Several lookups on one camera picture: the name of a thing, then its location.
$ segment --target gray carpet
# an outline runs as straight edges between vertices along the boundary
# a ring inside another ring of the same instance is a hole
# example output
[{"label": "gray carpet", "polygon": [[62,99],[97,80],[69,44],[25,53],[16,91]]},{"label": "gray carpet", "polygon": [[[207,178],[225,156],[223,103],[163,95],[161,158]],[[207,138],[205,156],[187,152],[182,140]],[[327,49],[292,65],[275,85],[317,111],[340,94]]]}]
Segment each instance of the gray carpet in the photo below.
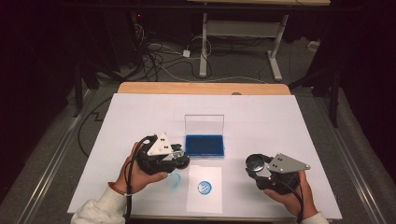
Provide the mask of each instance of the gray carpet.
[{"label": "gray carpet", "polygon": [[[284,76],[283,83],[288,84],[304,76],[314,57],[314,53],[306,50],[307,43],[307,40],[302,39],[293,44],[281,44],[277,60]],[[182,47],[171,43],[169,43],[169,46],[176,50],[183,50]],[[263,51],[270,47],[271,41],[265,40],[259,46],[235,50],[225,56],[216,56],[216,53],[221,54],[223,51],[220,49],[214,50],[213,56],[209,58],[213,72],[210,79],[239,77],[223,79],[220,82],[256,82],[253,79],[240,78],[250,77],[275,83],[271,75],[271,69],[267,65],[263,54]],[[175,56],[163,55],[165,60],[172,60],[173,57]],[[194,73],[198,74],[198,62],[189,62],[193,64]],[[127,66],[123,69],[125,73],[131,70]],[[191,66],[187,63],[176,64],[169,67],[167,71],[173,77],[161,71],[158,77],[159,81],[180,81],[178,78],[199,80],[192,77]],[[96,107],[105,99],[111,97],[119,86],[118,83],[109,80],[103,74],[98,76],[101,81],[100,88],[97,91],[88,91],[88,95],[85,97],[84,113],[78,119],[72,117],[75,100],[73,94],[70,94],[70,105],[52,122],[14,186],[1,203],[0,223],[15,223],[21,214],[25,214],[25,217],[20,223],[26,217],[29,217],[26,223],[70,222],[71,216],[66,214],[66,210],[87,161],[84,152],[89,154],[92,149],[96,135],[102,125],[101,119],[106,115],[109,101],[98,108]],[[140,81],[150,81],[152,79],[154,77],[141,79]],[[361,132],[359,123],[349,110],[345,95],[342,92],[340,94],[338,109],[340,127],[334,129],[326,114],[328,99],[312,97],[309,88],[298,88],[293,90],[292,94],[297,97],[308,131],[341,209],[343,219],[335,221],[335,223],[392,223],[396,218],[395,185]],[[93,110],[98,113],[89,115]],[[64,134],[73,122],[77,126],[70,134],[70,141],[63,141]],[[84,152],[78,145],[78,129],[80,127],[80,143]],[[49,188],[43,192],[42,201],[40,197],[33,200],[39,206],[36,207],[31,216],[26,216],[27,213],[23,213],[23,209],[28,202],[31,202],[32,195],[37,195],[35,188],[42,175],[48,173],[46,169],[51,163],[53,155],[57,155],[57,149],[60,146],[64,146],[64,154],[57,157],[61,162],[59,167],[55,167],[53,170],[56,175],[53,179],[49,179]],[[346,159],[346,154],[349,158],[354,159],[352,168],[350,168],[351,160]],[[364,193],[370,193],[374,203],[371,203],[370,200],[365,203],[361,198]],[[155,220],[136,220],[135,222],[192,223],[191,221],[164,222]]]}]

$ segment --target blue logo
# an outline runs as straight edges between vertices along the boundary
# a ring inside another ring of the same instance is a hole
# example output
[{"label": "blue logo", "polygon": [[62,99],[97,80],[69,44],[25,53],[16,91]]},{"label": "blue logo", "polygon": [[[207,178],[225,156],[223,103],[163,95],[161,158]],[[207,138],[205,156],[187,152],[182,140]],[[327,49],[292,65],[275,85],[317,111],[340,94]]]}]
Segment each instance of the blue logo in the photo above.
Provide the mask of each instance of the blue logo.
[{"label": "blue logo", "polygon": [[199,183],[199,185],[198,185],[198,191],[199,191],[201,194],[206,195],[206,194],[210,193],[210,190],[212,190],[212,186],[210,185],[209,182],[207,182],[207,181],[202,181],[201,183]]}]

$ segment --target desk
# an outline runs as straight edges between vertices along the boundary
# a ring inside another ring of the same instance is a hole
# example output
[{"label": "desk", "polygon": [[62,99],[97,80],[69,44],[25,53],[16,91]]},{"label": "desk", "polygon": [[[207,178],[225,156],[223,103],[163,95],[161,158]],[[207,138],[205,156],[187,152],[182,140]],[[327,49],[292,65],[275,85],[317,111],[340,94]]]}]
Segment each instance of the desk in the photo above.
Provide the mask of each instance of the desk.
[{"label": "desk", "polygon": [[[245,95],[229,95],[234,92]],[[102,195],[106,182],[118,175],[135,141],[166,132],[172,144],[183,145],[186,114],[224,115],[224,159],[191,160],[189,168],[174,171],[182,180],[176,190],[170,189],[166,180],[147,186],[134,195],[133,204],[138,206],[134,206],[132,216],[293,220],[282,204],[257,189],[245,171],[248,155],[275,156],[282,152],[311,165],[307,176],[317,208],[329,219],[341,218],[297,102],[287,87],[225,83],[123,83],[113,97],[68,212],[74,213],[87,200]],[[193,165],[221,169],[221,212],[187,211],[189,169]]]},{"label": "desk", "polygon": [[[303,5],[303,6],[328,6],[330,0],[189,0],[192,2],[211,3],[237,3],[255,5]],[[232,36],[252,36],[252,37],[274,37],[275,44],[272,50],[267,51],[267,57],[276,81],[282,80],[279,66],[276,62],[276,53],[285,31],[289,15],[283,15],[281,22],[256,22],[256,21],[210,21],[207,13],[204,13],[202,31],[202,51],[200,61],[200,77],[206,77],[207,65],[207,36],[208,35],[232,35]]]}]

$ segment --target hand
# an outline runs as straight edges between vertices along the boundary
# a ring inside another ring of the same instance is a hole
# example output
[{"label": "hand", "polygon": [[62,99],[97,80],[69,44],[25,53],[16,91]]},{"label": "hand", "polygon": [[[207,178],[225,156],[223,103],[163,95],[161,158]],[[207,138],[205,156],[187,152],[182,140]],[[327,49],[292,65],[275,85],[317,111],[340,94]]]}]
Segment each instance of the hand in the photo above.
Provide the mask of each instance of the hand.
[{"label": "hand", "polygon": [[[125,174],[124,170],[126,169],[126,174],[128,174],[129,171],[129,166],[130,163],[129,161],[132,159],[132,155],[134,153],[137,147],[137,143],[134,143],[134,147],[132,149],[131,155],[129,155],[128,158],[126,158],[125,163],[122,165],[122,168],[120,170],[120,175],[119,178],[117,179],[116,183],[114,184],[114,187],[116,189],[119,189],[123,192],[126,192],[126,182],[125,182]],[[132,176],[131,176],[131,183],[132,183],[132,193],[137,193],[138,191],[142,190],[145,188],[148,184],[154,183],[161,181],[168,177],[168,173],[166,172],[160,172],[154,175],[148,175],[142,170],[140,170],[139,165],[137,162],[134,162],[134,166],[132,169]]]},{"label": "hand", "polygon": [[[312,217],[313,215],[315,215],[318,212],[318,210],[314,205],[314,197],[312,195],[312,189],[309,186],[308,181],[306,180],[305,171],[300,171],[299,176],[300,176],[300,186],[301,186],[301,189],[303,190],[303,196],[304,196],[303,219],[306,219],[306,218],[309,218],[309,217]],[[301,197],[300,187],[296,188],[296,192]],[[268,195],[270,198],[272,198],[273,200],[275,200],[279,203],[283,203],[285,205],[286,209],[288,209],[288,211],[290,213],[292,213],[293,215],[298,216],[300,214],[300,210],[301,210],[300,202],[297,200],[297,198],[294,196],[294,194],[288,193],[285,195],[281,195],[271,189],[265,189],[264,193],[266,195]]]}]

